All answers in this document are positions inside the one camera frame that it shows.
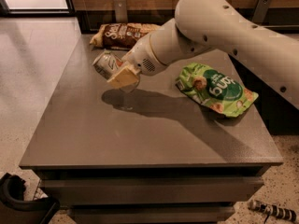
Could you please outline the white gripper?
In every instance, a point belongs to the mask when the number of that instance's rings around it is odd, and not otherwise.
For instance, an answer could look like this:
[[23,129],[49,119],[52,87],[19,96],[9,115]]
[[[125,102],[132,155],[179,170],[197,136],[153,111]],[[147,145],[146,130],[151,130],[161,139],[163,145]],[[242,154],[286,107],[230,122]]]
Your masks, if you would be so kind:
[[151,34],[139,39],[135,45],[121,58],[125,63],[107,81],[114,89],[137,86],[140,81],[140,72],[145,76],[155,76],[166,69],[160,62],[150,43]]

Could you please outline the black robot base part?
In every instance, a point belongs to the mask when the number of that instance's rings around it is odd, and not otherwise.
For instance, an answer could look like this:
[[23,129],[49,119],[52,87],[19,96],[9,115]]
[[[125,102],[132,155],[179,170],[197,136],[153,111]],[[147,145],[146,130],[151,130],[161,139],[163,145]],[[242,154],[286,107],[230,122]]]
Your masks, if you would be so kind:
[[25,181],[5,173],[0,178],[0,224],[49,224],[60,209],[53,197],[24,200]]

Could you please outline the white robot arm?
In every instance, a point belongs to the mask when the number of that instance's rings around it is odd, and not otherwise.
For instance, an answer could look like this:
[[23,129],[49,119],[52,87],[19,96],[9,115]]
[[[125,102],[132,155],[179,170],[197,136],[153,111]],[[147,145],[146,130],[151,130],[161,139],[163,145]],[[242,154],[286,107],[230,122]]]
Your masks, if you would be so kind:
[[233,56],[299,108],[299,41],[246,20],[225,0],[179,0],[175,17],[139,39],[108,83],[127,87],[212,49]]

